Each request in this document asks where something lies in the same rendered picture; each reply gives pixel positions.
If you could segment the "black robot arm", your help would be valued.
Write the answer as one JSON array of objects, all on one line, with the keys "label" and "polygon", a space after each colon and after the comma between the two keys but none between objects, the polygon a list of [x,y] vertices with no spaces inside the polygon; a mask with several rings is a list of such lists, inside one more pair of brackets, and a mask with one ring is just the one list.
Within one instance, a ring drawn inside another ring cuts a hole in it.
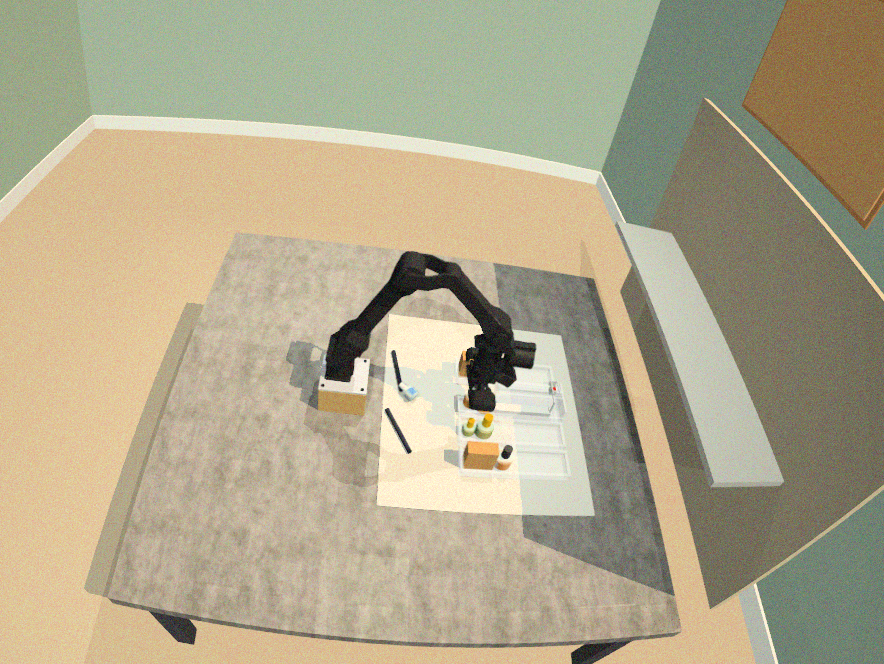
[{"label": "black robot arm", "polygon": [[[427,276],[426,268],[439,274]],[[372,330],[399,299],[416,290],[440,288],[450,289],[479,322],[483,334],[474,336],[474,347],[479,348],[477,360],[485,367],[499,365],[500,369],[490,384],[497,382],[509,387],[517,380],[513,367],[532,369],[536,343],[514,340],[509,315],[493,306],[458,264],[433,255],[406,251],[400,256],[389,280],[361,314],[330,336],[325,379],[351,382],[355,359],[369,348]]]}]

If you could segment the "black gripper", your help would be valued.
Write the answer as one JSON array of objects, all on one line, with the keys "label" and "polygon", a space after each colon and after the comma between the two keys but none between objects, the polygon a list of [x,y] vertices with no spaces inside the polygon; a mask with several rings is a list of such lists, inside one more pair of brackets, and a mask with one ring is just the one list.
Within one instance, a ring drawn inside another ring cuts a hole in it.
[{"label": "black gripper", "polygon": [[[466,351],[466,361],[470,361],[470,365],[466,365],[469,385],[469,407],[472,410],[492,412],[495,409],[496,402],[495,394],[492,392],[492,388],[489,388],[489,384],[494,374],[499,374],[500,369],[499,365],[494,368],[488,368],[480,364],[477,360],[478,351],[479,348],[475,347],[468,348]],[[472,390],[473,387],[477,390]]]}]

